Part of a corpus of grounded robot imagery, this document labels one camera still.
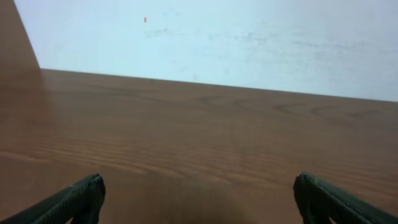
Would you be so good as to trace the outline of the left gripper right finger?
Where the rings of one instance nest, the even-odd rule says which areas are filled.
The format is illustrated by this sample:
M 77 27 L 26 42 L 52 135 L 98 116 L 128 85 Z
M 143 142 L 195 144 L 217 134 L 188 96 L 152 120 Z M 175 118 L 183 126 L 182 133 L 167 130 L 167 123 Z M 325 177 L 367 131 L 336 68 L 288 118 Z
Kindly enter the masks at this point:
M 302 172 L 295 178 L 294 198 L 304 224 L 395 224 L 397 217 L 338 187 Z

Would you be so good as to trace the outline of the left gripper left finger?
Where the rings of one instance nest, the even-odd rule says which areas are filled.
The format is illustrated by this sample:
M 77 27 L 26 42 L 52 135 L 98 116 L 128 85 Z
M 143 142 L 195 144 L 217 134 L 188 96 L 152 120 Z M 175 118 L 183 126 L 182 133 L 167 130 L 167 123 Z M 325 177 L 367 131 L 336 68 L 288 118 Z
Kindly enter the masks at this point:
M 105 195 L 102 176 L 91 174 L 1 224 L 97 224 Z

